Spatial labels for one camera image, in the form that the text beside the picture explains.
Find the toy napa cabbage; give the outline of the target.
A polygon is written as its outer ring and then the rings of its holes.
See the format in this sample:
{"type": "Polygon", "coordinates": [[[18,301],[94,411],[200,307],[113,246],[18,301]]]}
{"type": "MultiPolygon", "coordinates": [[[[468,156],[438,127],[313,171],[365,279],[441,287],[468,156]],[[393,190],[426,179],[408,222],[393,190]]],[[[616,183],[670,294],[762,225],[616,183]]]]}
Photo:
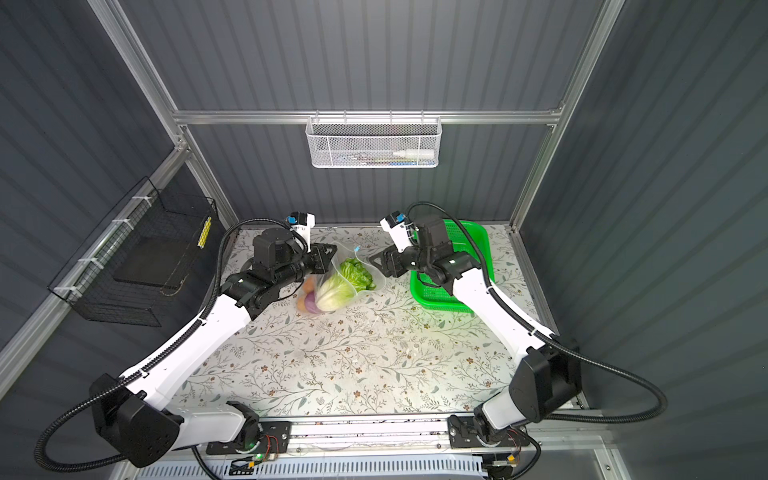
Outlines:
{"type": "Polygon", "coordinates": [[[356,258],[348,258],[321,280],[315,290],[315,301],[322,312],[334,312],[352,302],[359,293],[376,287],[366,265],[356,258]]]}

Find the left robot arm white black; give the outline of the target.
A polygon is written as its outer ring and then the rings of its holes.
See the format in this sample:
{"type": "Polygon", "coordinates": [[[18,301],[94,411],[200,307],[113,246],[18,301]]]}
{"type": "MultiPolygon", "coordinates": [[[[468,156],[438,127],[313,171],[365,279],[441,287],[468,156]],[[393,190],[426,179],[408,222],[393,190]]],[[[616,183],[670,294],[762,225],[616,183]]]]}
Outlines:
{"type": "Polygon", "coordinates": [[[259,417],[242,402],[178,409],[170,403],[212,353],[280,299],[284,287],[331,269],[336,245],[304,246],[304,239],[280,227],[260,233],[253,241],[249,268],[228,276],[213,306],[125,371],[136,380],[122,386],[104,375],[94,382],[93,394],[115,390],[93,407],[97,433],[136,467],[151,465],[169,451],[203,443],[229,443],[241,454],[263,448],[259,417]]]}

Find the clear zip top bag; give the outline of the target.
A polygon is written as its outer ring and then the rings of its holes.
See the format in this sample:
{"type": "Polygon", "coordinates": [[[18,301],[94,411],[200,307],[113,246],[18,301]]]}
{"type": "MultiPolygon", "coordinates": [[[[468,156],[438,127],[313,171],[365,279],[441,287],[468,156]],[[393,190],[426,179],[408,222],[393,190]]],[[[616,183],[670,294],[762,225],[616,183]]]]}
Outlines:
{"type": "Polygon", "coordinates": [[[368,294],[383,294],[387,279],[368,260],[369,250],[361,245],[338,244],[329,270],[311,275],[297,300],[301,313],[324,314],[338,311],[368,294]]]}

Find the toy purple onion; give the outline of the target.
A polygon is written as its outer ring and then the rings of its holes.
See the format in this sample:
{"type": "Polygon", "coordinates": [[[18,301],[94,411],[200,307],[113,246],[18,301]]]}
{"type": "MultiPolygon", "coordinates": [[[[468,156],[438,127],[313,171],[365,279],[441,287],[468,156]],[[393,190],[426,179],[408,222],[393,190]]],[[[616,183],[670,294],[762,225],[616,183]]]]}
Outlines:
{"type": "Polygon", "coordinates": [[[322,311],[317,307],[315,295],[313,292],[310,292],[304,297],[304,307],[308,313],[315,315],[322,313],[322,311]]]}

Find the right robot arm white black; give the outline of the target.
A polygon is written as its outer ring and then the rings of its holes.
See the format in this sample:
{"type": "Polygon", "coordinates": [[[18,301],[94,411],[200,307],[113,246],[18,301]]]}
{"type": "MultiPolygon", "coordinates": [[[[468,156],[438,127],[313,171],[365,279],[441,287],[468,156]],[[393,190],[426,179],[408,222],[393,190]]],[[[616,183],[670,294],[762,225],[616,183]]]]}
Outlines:
{"type": "Polygon", "coordinates": [[[578,360],[563,353],[568,343],[540,324],[491,280],[482,250],[459,221],[454,224],[472,251],[454,248],[445,221],[420,224],[396,211],[380,221],[393,245],[369,257],[386,277],[410,271],[456,298],[479,317],[504,345],[516,369],[505,389],[475,409],[480,436],[526,423],[538,423],[582,391],[578,360]]]}

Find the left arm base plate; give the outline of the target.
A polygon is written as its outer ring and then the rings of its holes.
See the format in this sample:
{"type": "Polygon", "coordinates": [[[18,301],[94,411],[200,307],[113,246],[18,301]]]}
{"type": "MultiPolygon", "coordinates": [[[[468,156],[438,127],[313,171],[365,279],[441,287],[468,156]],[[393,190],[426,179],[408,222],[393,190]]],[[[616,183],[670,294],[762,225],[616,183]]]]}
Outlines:
{"type": "Polygon", "coordinates": [[[234,440],[226,443],[211,442],[207,455],[278,455],[287,451],[292,423],[288,421],[260,421],[247,424],[234,440]]]}

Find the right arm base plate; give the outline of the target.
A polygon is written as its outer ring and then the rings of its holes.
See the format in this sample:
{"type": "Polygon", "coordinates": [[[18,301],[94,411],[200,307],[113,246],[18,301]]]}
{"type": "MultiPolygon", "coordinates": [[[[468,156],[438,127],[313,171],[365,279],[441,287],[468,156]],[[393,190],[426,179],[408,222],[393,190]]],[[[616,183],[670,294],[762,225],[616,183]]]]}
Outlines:
{"type": "Polygon", "coordinates": [[[450,415],[447,431],[452,448],[507,448],[519,450],[530,445],[520,431],[513,429],[496,430],[485,420],[474,416],[450,415]]]}

